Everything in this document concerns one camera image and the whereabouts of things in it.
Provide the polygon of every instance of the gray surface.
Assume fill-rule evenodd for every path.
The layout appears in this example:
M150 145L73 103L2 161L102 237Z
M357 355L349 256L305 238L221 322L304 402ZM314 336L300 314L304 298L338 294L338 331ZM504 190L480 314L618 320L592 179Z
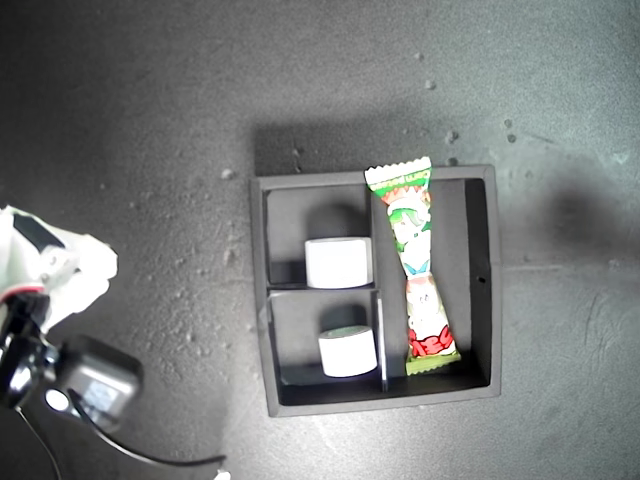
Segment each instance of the gray surface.
M3 2L2 199L121 258L54 336L145 364L122 439L225 452L234 480L637 478L639 32L631 0ZM246 179L254 161L293 173L293 144L305 172L423 153L496 166L500 397L267 417ZM36 413L68 478L213 476L138 465ZM3 478L50 478L17 417L0 425Z

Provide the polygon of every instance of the white cylinder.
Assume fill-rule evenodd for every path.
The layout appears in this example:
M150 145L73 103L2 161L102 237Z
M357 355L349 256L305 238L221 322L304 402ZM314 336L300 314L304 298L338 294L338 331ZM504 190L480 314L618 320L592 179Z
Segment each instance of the white cylinder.
M371 328L336 328L320 334L322 370L329 377L353 377L378 366Z
M307 285L312 288L352 288L373 282L369 237L307 240L304 250Z

